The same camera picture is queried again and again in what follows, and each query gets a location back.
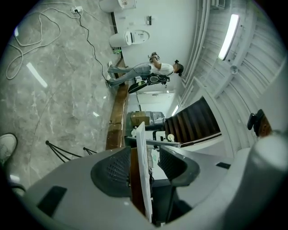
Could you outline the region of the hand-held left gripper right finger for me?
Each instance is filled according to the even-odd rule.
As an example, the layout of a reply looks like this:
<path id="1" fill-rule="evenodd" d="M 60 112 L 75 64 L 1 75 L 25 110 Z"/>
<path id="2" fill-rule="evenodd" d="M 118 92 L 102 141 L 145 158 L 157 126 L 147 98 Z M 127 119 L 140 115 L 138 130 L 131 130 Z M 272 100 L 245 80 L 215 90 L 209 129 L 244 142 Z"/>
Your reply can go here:
<path id="1" fill-rule="evenodd" d="M 242 180 L 247 149 L 236 158 L 161 146 L 160 168 L 186 212 L 164 225 L 166 230 L 229 230 L 226 215 Z"/>

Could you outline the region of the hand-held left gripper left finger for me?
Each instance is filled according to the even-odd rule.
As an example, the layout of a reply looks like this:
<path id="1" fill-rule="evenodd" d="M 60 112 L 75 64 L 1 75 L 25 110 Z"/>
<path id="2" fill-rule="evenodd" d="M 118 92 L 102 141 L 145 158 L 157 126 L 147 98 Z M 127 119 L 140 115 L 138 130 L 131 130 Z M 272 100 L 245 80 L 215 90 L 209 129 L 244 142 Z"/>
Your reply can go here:
<path id="1" fill-rule="evenodd" d="M 146 230 L 128 185 L 129 147 L 61 164 L 33 184 L 23 201 L 50 229 Z"/>

